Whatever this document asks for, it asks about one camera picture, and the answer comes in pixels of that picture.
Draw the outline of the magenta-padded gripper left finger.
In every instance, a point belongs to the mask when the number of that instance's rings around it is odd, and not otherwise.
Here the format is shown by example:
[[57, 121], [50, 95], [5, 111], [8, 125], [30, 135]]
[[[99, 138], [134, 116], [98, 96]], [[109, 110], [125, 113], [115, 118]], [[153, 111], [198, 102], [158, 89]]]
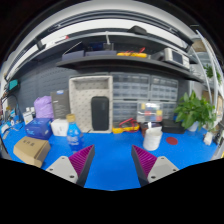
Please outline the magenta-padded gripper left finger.
[[90, 145], [69, 157], [59, 157], [47, 168], [47, 171], [83, 187], [86, 183], [94, 155], [95, 146]]

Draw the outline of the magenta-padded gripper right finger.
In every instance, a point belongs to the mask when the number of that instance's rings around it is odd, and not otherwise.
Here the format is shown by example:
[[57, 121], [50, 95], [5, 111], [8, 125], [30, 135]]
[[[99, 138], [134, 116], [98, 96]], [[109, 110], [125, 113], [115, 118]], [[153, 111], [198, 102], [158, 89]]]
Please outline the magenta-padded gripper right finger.
[[138, 146], [132, 146], [131, 155], [141, 186], [178, 171], [178, 168], [165, 156], [156, 157]]

